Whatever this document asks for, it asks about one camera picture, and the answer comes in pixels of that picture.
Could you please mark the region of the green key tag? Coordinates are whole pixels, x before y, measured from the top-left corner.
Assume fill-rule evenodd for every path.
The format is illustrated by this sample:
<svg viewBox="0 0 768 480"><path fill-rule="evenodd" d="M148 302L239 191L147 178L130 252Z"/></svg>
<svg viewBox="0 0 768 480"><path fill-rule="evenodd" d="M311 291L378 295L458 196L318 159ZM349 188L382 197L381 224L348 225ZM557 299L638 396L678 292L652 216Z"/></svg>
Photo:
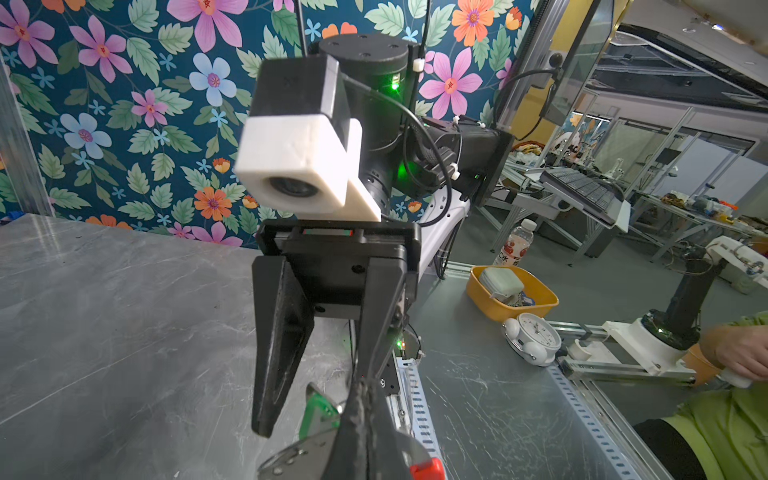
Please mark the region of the green key tag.
<svg viewBox="0 0 768 480"><path fill-rule="evenodd" d="M299 427L299 439L306 440L340 425L342 407L327 396L315 383L305 389L306 406Z"/></svg>

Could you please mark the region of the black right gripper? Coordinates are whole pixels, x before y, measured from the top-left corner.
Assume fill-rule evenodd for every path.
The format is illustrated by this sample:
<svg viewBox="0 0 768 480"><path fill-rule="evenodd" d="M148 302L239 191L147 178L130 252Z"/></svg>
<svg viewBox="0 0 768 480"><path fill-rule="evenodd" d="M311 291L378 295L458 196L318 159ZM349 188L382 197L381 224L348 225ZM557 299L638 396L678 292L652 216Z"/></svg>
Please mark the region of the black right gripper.
<svg viewBox="0 0 768 480"><path fill-rule="evenodd" d="M252 430L268 438L314 328L359 319L353 389L379 384L390 330L416 300L421 227L407 222L266 220L252 264L256 364Z"/></svg>

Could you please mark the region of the operator bare hand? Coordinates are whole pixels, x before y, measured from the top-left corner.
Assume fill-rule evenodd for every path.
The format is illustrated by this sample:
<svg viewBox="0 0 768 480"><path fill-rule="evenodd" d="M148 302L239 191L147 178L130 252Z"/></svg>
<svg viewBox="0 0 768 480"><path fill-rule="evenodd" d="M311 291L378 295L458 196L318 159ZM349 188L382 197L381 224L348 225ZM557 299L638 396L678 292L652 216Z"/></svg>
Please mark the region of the operator bare hand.
<svg viewBox="0 0 768 480"><path fill-rule="evenodd" d="M752 381L767 380L767 326L720 326L703 334L700 349L714 366Z"/></svg>

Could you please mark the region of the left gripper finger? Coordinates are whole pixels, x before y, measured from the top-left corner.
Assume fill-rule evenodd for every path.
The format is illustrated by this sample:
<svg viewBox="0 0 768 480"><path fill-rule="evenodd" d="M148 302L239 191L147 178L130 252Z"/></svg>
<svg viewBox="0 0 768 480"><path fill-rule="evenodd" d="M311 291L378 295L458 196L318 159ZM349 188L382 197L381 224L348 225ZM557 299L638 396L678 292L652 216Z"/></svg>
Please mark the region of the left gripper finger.
<svg viewBox="0 0 768 480"><path fill-rule="evenodd" d="M411 479L377 386L352 384L321 479Z"/></svg>

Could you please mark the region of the silver keyring with red grip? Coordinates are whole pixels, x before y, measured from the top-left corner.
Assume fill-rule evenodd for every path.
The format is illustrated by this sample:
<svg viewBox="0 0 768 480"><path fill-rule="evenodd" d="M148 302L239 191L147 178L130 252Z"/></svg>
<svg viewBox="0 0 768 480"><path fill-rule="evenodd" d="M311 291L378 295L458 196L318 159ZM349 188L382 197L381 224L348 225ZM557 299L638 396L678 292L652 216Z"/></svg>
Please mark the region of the silver keyring with red grip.
<svg viewBox="0 0 768 480"><path fill-rule="evenodd" d="M256 479L320 479L336 436L337 429L331 429L283 449L259 467ZM399 431L395 432L395 439L409 467L410 479L446 478L442 461L432 457L418 440Z"/></svg>

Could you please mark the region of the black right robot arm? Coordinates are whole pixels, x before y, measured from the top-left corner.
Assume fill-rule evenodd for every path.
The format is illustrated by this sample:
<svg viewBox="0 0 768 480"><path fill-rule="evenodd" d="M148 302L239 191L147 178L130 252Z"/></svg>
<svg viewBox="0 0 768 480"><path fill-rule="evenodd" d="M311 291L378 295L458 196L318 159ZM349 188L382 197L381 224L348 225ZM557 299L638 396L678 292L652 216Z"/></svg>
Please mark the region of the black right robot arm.
<svg viewBox="0 0 768 480"><path fill-rule="evenodd" d="M350 320L349 394L372 387L408 324L417 285L501 164L507 136L462 115L415 112L421 45L341 34L262 63L235 164L266 220L252 266L252 427L268 437L319 316Z"/></svg>

